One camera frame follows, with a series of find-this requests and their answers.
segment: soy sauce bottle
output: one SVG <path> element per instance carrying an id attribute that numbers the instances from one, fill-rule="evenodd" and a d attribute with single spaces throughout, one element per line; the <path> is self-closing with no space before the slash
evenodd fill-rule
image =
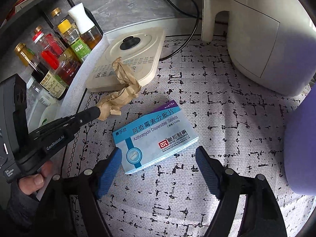
<path id="1" fill-rule="evenodd" d="M 39 61 L 24 43 L 19 43 L 15 47 L 14 52 L 26 67 L 31 66 L 34 69 L 32 77 L 34 77 L 39 84 L 58 100 L 65 97 L 67 89 L 57 81 L 53 74 Z"/>

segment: black knob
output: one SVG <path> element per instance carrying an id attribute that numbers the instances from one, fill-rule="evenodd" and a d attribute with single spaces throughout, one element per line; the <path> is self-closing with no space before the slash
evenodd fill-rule
<path id="1" fill-rule="evenodd" d="M 139 37 L 126 37 L 123 42 L 120 45 L 120 49 L 121 50 L 128 50 L 130 48 L 135 47 L 136 45 L 138 45 L 140 42 L 140 38 Z"/>

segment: black sleeve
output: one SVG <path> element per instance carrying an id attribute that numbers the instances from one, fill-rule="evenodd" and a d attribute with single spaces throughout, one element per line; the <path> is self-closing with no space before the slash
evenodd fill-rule
<path id="1" fill-rule="evenodd" d="M 24 232 L 31 228 L 39 201 L 34 195 L 24 194 L 17 181 L 11 184 L 11 197 L 7 206 L 7 214 L 12 222 Z"/>
<path id="2" fill-rule="evenodd" d="M 0 206 L 0 232 L 1 236 L 14 236 L 14 237 L 22 237 L 26 236 L 26 232 L 23 229 L 20 229 L 8 214 L 2 210 Z"/>

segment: blue gripper pad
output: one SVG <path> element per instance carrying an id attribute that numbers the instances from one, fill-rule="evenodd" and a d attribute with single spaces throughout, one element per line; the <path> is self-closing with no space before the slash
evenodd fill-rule
<path id="1" fill-rule="evenodd" d="M 214 166 L 218 166 L 218 168 L 222 167 L 222 165 L 218 160 L 210 158 L 202 146 L 199 146 L 195 151 L 195 161 L 198 164 L 210 193 L 220 199 L 220 179 L 212 168 L 212 164 L 214 164 Z"/>
<path id="2" fill-rule="evenodd" d="M 99 177 L 98 189 L 95 192 L 97 199 L 100 199 L 102 196 L 108 193 L 110 186 L 116 176 L 116 173 L 122 163 L 121 149 L 116 147 L 112 152 L 115 153 L 114 156 L 104 170 L 102 176 Z"/>

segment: white appliance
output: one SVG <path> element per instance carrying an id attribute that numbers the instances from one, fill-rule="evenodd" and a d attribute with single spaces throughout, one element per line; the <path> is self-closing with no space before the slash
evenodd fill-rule
<path id="1" fill-rule="evenodd" d="M 298 0 L 203 0 L 202 40 L 229 11 L 228 52 L 248 78 L 283 95 L 301 93 L 316 72 L 316 28 Z"/>
<path id="2" fill-rule="evenodd" d="M 141 86 L 154 78 L 165 40 L 165 31 L 161 27 L 148 28 L 120 35 L 105 50 L 93 71 L 86 80 L 91 92 L 116 91 L 125 86 L 116 77 L 112 63 L 122 57 L 123 63 L 134 71 Z"/>

